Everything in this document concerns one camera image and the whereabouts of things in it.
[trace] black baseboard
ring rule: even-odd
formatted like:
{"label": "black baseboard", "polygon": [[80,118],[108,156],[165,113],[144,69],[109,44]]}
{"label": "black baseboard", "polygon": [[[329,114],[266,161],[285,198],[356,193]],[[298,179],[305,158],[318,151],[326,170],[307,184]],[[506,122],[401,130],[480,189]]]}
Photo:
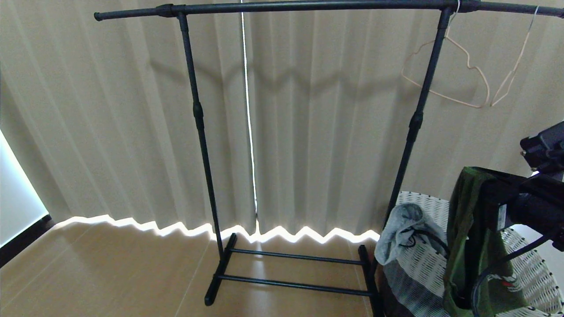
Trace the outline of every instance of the black baseboard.
{"label": "black baseboard", "polygon": [[16,257],[20,252],[27,248],[37,238],[42,236],[53,226],[50,215],[46,215],[36,223],[32,224],[24,232],[13,238],[0,248],[0,268]]}

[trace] laundry basket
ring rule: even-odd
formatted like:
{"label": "laundry basket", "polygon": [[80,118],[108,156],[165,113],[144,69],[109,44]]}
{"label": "laundry basket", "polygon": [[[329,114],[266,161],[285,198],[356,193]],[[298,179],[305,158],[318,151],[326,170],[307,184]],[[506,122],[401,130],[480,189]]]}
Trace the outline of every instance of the laundry basket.
{"label": "laundry basket", "polygon": [[[448,201],[420,193],[401,192],[396,203],[399,205],[408,202],[419,205],[439,225],[443,235],[441,238],[446,241]],[[513,229],[504,230],[501,233],[501,237],[508,253],[521,249],[528,244],[528,241]],[[447,260],[441,254],[428,244],[417,243],[412,248],[405,248],[397,261],[401,269],[404,270],[403,274],[407,274],[409,278],[419,283],[401,284],[402,287],[406,288],[402,289],[403,294],[432,293],[436,295],[431,296],[435,298],[435,302],[437,297],[442,299],[444,293],[443,275]],[[504,312],[497,316],[562,316],[564,306],[562,294],[548,266],[538,253],[536,251],[528,252],[513,259],[511,263],[516,275],[520,278],[521,285],[523,286],[523,295],[527,302],[530,303],[530,306]],[[398,275],[397,279],[389,280],[392,280],[393,283],[399,283],[399,279],[401,277]],[[425,287],[430,293],[427,291],[421,292],[421,287]],[[419,298],[419,300],[423,305],[414,304],[409,307],[409,310],[416,316],[429,316],[430,311],[428,307],[425,307],[425,303],[430,301],[427,301],[425,298]],[[437,309],[436,304],[433,314],[435,316],[448,316],[446,311],[442,309],[442,306]]]}

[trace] gray towel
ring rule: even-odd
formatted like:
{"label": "gray towel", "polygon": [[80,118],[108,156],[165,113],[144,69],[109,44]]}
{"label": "gray towel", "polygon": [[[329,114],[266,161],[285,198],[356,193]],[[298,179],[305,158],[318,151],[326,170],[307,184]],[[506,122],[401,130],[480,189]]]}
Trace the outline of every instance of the gray towel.
{"label": "gray towel", "polygon": [[374,255],[381,265],[386,265],[395,260],[405,246],[420,243],[423,239],[436,251],[444,255],[443,248],[425,235],[412,237],[413,229],[425,230],[442,240],[440,227],[425,215],[421,207],[416,204],[397,205],[392,209],[390,218],[376,244]]}

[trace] curtain pleat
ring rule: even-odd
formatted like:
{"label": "curtain pleat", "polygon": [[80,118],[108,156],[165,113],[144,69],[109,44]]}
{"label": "curtain pleat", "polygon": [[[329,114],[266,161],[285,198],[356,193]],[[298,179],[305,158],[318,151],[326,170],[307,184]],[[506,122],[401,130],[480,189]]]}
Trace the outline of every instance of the curtain pleat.
{"label": "curtain pleat", "polygon": [[[92,16],[160,4],[2,1],[2,131],[58,221],[212,221],[178,21]],[[188,24],[220,225],[252,232],[241,18]]]}
{"label": "curtain pleat", "polygon": [[[382,228],[420,92],[400,71],[411,52],[434,39],[438,18],[438,11],[415,10],[245,14],[261,231]],[[494,12],[453,21],[451,37],[483,69],[492,96],[513,68],[530,21]],[[564,117],[561,23],[536,17],[511,92],[495,107],[429,95],[402,190],[448,199],[468,165],[530,173],[519,141]],[[418,82],[430,50],[406,67]],[[445,42],[432,89],[481,104],[486,89],[465,63],[464,53]]]}

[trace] vertical pole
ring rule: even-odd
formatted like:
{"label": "vertical pole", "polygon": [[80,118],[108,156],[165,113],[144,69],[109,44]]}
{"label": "vertical pole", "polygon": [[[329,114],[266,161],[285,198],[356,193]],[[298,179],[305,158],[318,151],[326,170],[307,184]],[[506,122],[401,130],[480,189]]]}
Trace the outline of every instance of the vertical pole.
{"label": "vertical pole", "polygon": [[[421,87],[421,94],[419,95],[419,101],[417,102],[417,108],[415,113],[411,117],[409,122],[409,132],[407,133],[406,147],[403,150],[402,160],[399,164],[398,174],[395,178],[394,188],[391,193],[390,202],[388,203],[388,208],[386,211],[386,220],[384,225],[387,223],[390,217],[390,212],[395,206],[395,202],[398,199],[399,190],[402,186],[403,178],[406,175],[407,164],[409,162],[409,157],[411,151],[413,150],[413,145],[417,139],[417,134],[423,123],[423,109],[425,108],[425,103],[427,102],[427,96],[429,96],[429,90],[431,89],[431,83],[433,81],[433,76],[435,75],[435,69],[437,68],[437,62],[439,60],[440,49],[443,46],[444,35],[448,27],[448,21],[452,14],[452,8],[446,7],[440,12],[439,24],[437,26],[437,34],[435,35],[435,42],[433,44],[433,50],[431,51],[431,57],[429,58],[429,65],[427,66],[427,72],[425,73],[425,80]],[[376,259],[372,262],[371,266],[371,276],[374,275],[376,271],[376,266],[378,263]]]}
{"label": "vertical pole", "polygon": [[206,183],[208,185],[208,194],[210,196],[211,215],[213,217],[213,225],[215,236],[217,238],[217,248],[219,249],[219,260],[223,261],[223,243],[221,241],[221,233],[219,230],[219,222],[217,219],[217,207],[215,205],[215,193],[212,182],[212,169],[210,168],[210,159],[208,156],[208,145],[206,144],[206,134],[204,132],[204,110],[198,96],[198,87],[196,84],[196,72],[194,70],[194,61],[192,59],[192,47],[190,46],[190,37],[188,36],[188,20],[186,14],[179,13],[178,21],[180,22],[180,31],[182,31],[182,40],[184,40],[184,53],[186,54],[186,64],[188,65],[188,77],[190,78],[190,88],[192,90],[192,99],[194,119],[200,137],[200,149],[202,150],[202,159],[204,161],[204,172],[206,174]]}

